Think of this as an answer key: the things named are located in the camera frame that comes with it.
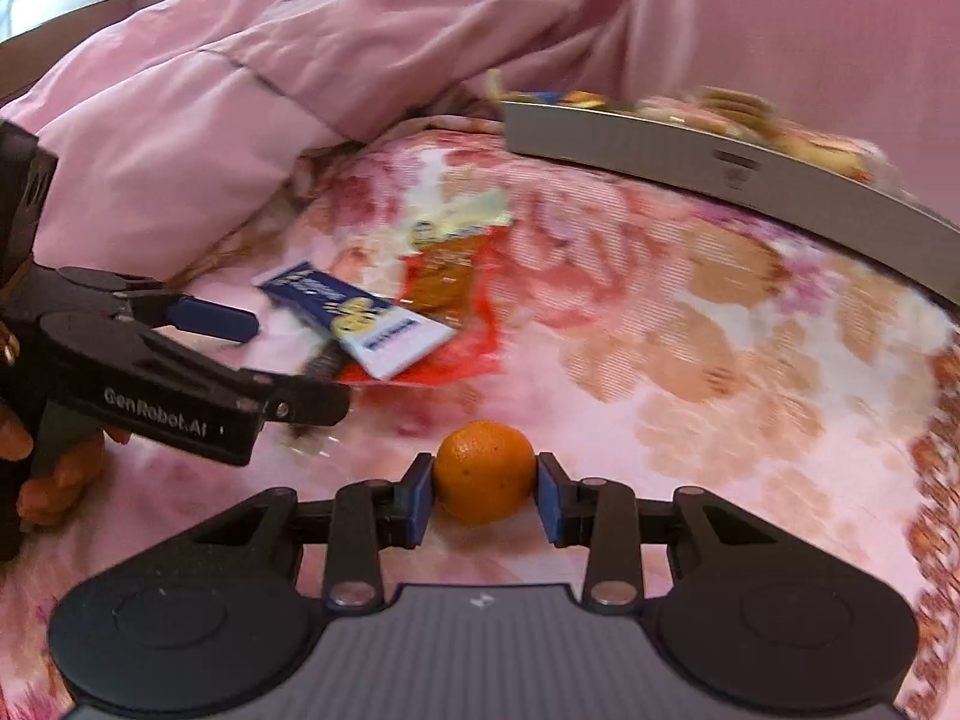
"metal pivot pin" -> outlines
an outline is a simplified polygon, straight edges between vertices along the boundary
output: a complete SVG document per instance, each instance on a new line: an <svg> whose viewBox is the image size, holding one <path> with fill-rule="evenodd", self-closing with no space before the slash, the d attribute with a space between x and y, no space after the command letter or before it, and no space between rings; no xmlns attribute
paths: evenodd
<svg viewBox="0 0 960 720"><path fill-rule="evenodd" d="M341 581L330 590L330 602L335 607L366 607L374 598L376 598L376 590L366 581Z"/></svg>
<svg viewBox="0 0 960 720"><path fill-rule="evenodd" d="M605 607L625 607L637 598L637 588L625 581L599 581L590 589L590 598Z"/></svg>

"finger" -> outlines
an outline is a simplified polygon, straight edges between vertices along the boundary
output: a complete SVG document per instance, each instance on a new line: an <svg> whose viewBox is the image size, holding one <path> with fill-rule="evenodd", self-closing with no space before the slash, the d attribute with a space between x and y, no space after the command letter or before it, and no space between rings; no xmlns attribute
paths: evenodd
<svg viewBox="0 0 960 720"><path fill-rule="evenodd" d="M64 453L56 462L53 479L61 488L88 485L101 477L106 465L104 434L98 431L96 435Z"/></svg>
<svg viewBox="0 0 960 720"><path fill-rule="evenodd" d="M21 512L20 519L41 528L54 528L64 522L70 512Z"/></svg>
<svg viewBox="0 0 960 720"><path fill-rule="evenodd" d="M34 440L6 403L0 403L0 459L22 460L34 451Z"/></svg>
<svg viewBox="0 0 960 720"><path fill-rule="evenodd" d="M20 488L16 512L27 522L40 522L46 514L65 514L80 500L83 487L60 487L54 479L31 479Z"/></svg>
<svg viewBox="0 0 960 720"><path fill-rule="evenodd" d="M104 432L110 437L110 440L116 443L126 445L130 443L131 432L120 428L104 428Z"/></svg>

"floral bedsheet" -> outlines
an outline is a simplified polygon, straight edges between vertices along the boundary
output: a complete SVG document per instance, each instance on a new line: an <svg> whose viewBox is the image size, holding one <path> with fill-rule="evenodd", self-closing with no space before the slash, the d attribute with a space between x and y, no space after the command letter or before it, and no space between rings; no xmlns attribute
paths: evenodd
<svg viewBox="0 0 960 720"><path fill-rule="evenodd" d="M119 450L123 460L69 527L40 536L7 568L0 718L47 720L67 706L44 625L79 579L266 485L311 498L357 479L398 478L416 451L434 450L469 418L517 426L574 477L621 480L647 497L712 488L881 576L911 601L922 633L899 705L913 720L960 713L947 694L960 616L952 317L767 220L515 156L495 127L467 129L488 131L400 132L328 164L282 236L228 251L194 290L256 310L263 323L247 347L212 354L297 370L315 341L251 286L253 274L309 257L395 295L405 209L499 187L515 216L493 279L504 372L443 389L365 389L331 431L293 439L267 428L239 471L147 442ZM664 554L643 557L648 594L665 592ZM437 514L421 549L388 550L383 563L390 584L576 586L585 559L549 547L531 506L475 529ZM304 592L316 592L322 564L323 550L309 550Z"/></svg>

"mandarin orange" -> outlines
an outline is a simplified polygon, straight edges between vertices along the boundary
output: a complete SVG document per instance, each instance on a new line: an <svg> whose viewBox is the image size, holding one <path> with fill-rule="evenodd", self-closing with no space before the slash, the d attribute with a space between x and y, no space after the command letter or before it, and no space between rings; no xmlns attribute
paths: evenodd
<svg viewBox="0 0 960 720"><path fill-rule="evenodd" d="M437 499L453 517L482 525L515 514L534 490L534 448L519 430L478 420L447 436L433 466Z"/></svg>

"snack package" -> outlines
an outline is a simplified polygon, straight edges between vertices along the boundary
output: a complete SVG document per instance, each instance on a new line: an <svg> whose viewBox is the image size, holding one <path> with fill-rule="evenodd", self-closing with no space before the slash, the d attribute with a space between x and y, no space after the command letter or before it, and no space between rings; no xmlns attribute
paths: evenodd
<svg viewBox="0 0 960 720"><path fill-rule="evenodd" d="M566 105L570 108L586 108L592 111L605 111L610 109L610 101L603 95L595 95L592 92L570 92L563 96L558 105Z"/></svg>
<svg viewBox="0 0 960 720"><path fill-rule="evenodd" d="M672 98L647 98L637 103L637 109L624 111L637 119L663 124L680 124L682 127L699 129L712 135L723 135L746 143L759 143L760 134L745 124L736 122L718 111L704 108L697 103L685 103Z"/></svg>
<svg viewBox="0 0 960 720"><path fill-rule="evenodd" d="M509 227L512 214L507 193L499 188L463 194L443 205L414 206L407 218L407 253L455 238L481 236L491 228Z"/></svg>
<svg viewBox="0 0 960 720"><path fill-rule="evenodd" d="M320 332L330 333L378 380L394 378L456 332L318 271L309 262L271 274L258 286Z"/></svg>
<svg viewBox="0 0 960 720"><path fill-rule="evenodd" d="M397 304L455 331L449 341L391 379L391 385L443 386L500 372L500 338L488 297L490 247L498 228L431 242L404 258L406 281ZM377 384L358 365L344 384Z"/></svg>
<svg viewBox="0 0 960 720"><path fill-rule="evenodd" d="M774 143L784 132L781 121L776 117L776 108L757 95L704 86L692 103L699 106L704 113L714 114L746 127L765 145Z"/></svg>
<svg viewBox="0 0 960 720"><path fill-rule="evenodd" d="M774 143L774 148L887 194L902 194L899 172L873 143L812 132L793 122L784 122L784 135Z"/></svg>

